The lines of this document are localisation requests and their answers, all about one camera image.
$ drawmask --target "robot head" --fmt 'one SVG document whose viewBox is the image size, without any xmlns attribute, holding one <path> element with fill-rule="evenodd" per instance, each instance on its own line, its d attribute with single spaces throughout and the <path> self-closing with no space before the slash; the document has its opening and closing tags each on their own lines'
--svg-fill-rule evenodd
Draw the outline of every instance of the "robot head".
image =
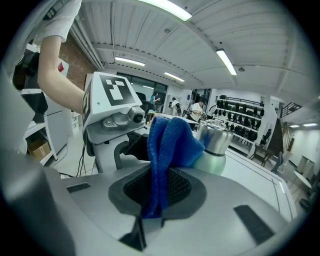
<svg viewBox="0 0 320 256">
<path fill-rule="evenodd" d="M 116 113 L 127 115 L 132 107 L 141 105 L 127 78 L 94 72 L 82 100 L 83 131 L 88 125 Z"/>
</svg>

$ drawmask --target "black slot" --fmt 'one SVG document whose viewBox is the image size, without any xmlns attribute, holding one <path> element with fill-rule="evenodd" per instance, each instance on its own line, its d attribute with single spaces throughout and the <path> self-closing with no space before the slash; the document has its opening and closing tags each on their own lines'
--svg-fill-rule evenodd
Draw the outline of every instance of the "black slot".
<svg viewBox="0 0 320 256">
<path fill-rule="evenodd" d="M 69 186 L 66 189 L 68 190 L 69 193 L 77 192 L 80 190 L 85 190 L 87 188 L 90 188 L 91 186 L 88 183 L 82 183 L 82 184 L 77 184 L 74 186 Z"/>
<path fill-rule="evenodd" d="M 267 224 L 248 205 L 240 205 L 233 209 L 257 245 L 262 244 L 274 235 Z"/>
</svg>

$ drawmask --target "ceiling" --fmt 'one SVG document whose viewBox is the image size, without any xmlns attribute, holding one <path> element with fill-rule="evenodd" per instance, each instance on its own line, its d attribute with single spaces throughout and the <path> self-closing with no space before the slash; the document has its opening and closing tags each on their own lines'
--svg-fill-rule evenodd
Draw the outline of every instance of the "ceiling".
<svg viewBox="0 0 320 256">
<path fill-rule="evenodd" d="M 271 94 L 302 106 L 320 96 L 316 55 L 306 36 L 276 2 L 171 2 L 186 8 L 192 18 L 183 22 L 137 0 L 82 0 L 79 18 L 72 27 L 83 28 L 83 38 L 93 49 L 91 58 L 95 55 L 103 68 L 117 68 L 183 89 Z M 221 48 L 235 66 L 236 76 L 230 75 L 216 54 Z M 115 57 L 145 66 L 115 61 Z"/>
</svg>

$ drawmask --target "ceiling light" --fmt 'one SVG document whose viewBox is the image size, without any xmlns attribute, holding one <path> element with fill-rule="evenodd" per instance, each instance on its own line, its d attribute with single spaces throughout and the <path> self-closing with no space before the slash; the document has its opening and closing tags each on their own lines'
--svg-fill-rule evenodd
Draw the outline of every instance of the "ceiling light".
<svg viewBox="0 0 320 256">
<path fill-rule="evenodd" d="M 224 49 L 216 50 L 216 54 L 219 55 L 220 59 L 223 61 L 224 65 L 227 67 L 227 69 L 229 70 L 231 75 L 236 76 L 237 72 L 236 72 L 234 66 L 232 65 L 230 59 L 226 55 L 225 50 Z"/>
<path fill-rule="evenodd" d="M 303 126 L 305 126 L 305 127 L 309 127 L 309 126 L 316 126 L 317 124 L 316 123 L 306 123 L 306 124 L 304 124 Z"/>
<path fill-rule="evenodd" d="M 175 78 L 175 79 L 177 79 L 177 80 L 179 80 L 179 81 L 181 81 L 181 82 L 184 82 L 184 81 L 185 81 L 185 80 L 183 80 L 183 79 L 181 79 L 181 78 L 179 78 L 179 77 L 177 77 L 177 76 L 175 76 L 175 75 L 173 75 L 173 74 L 170 74 L 170 73 L 168 73 L 168 72 L 165 72 L 164 74 L 167 75 L 167 76 L 169 76 L 169 77 Z"/>
<path fill-rule="evenodd" d="M 144 2 L 156 7 L 159 7 L 174 16 L 177 16 L 179 19 L 183 20 L 184 22 L 189 20 L 192 15 L 187 12 L 186 10 L 182 9 L 181 7 L 177 6 L 173 2 L 170 2 L 168 0 L 138 0 L 140 2 Z"/>
<path fill-rule="evenodd" d="M 139 65 L 139 66 L 143 66 L 143 67 L 145 66 L 144 63 L 138 62 L 138 61 L 135 61 L 135 60 L 132 60 L 132 59 L 120 58 L 120 57 L 115 57 L 115 59 L 117 61 L 121 61 L 121 62 L 129 62 L 129 63 L 136 64 L 136 65 Z"/>
</svg>

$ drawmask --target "black cable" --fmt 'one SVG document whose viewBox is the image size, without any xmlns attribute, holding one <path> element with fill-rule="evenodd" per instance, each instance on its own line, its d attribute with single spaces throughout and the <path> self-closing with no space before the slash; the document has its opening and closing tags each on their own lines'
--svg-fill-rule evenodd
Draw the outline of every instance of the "black cable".
<svg viewBox="0 0 320 256">
<path fill-rule="evenodd" d="M 91 175 L 92 175 L 92 174 L 94 174 L 94 167 L 95 167 L 95 163 L 96 163 L 96 160 L 94 160 L 94 161 L 93 161 L 93 166 L 92 166 L 92 172 L 91 172 Z"/>
<path fill-rule="evenodd" d="M 86 144 L 83 144 L 82 153 L 81 153 L 81 157 L 79 159 L 79 164 L 78 164 L 78 171 L 76 172 L 76 177 L 78 177 L 78 175 L 79 175 L 80 162 L 81 162 L 81 159 L 84 158 L 85 148 L 86 148 Z"/>
<path fill-rule="evenodd" d="M 53 168 L 55 165 L 59 164 L 66 157 L 66 155 L 68 154 L 68 145 L 65 145 L 65 146 L 66 146 L 65 155 L 58 162 L 56 162 L 54 165 L 52 165 L 51 168 Z"/>
<path fill-rule="evenodd" d="M 82 157 L 82 161 L 81 161 L 81 168 L 80 168 L 79 177 L 81 177 L 82 166 L 84 166 L 84 156 L 82 155 L 81 157 Z"/>
<path fill-rule="evenodd" d="M 59 172 L 59 174 L 69 176 L 70 178 L 75 178 L 75 176 L 72 176 L 70 174 L 66 174 L 66 173 L 63 173 L 63 172 Z"/>
</svg>

